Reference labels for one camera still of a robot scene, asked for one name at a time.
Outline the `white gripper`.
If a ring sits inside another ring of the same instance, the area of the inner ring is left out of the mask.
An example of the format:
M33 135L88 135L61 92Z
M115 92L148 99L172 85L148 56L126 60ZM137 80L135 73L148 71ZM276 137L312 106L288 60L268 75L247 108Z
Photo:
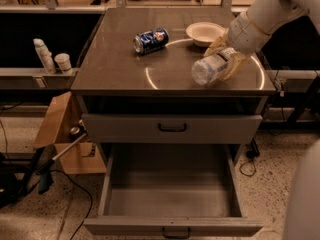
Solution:
M269 39L269 34L263 33L247 16L246 12L241 12L230 23L227 34L224 33L219 36L209 45L204 57L214 55L228 45L237 51L230 55L227 68L223 73L222 79L227 80L235 75L249 60L248 55L259 51Z

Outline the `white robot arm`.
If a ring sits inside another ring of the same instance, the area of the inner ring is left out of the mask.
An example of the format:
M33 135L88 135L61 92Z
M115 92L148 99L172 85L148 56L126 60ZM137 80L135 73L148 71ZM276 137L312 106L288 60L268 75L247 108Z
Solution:
M205 54L231 47L242 57L249 56L261 50L281 26L304 15L320 31L320 0L255 0ZM320 240L320 141L306 151L297 166L283 240Z

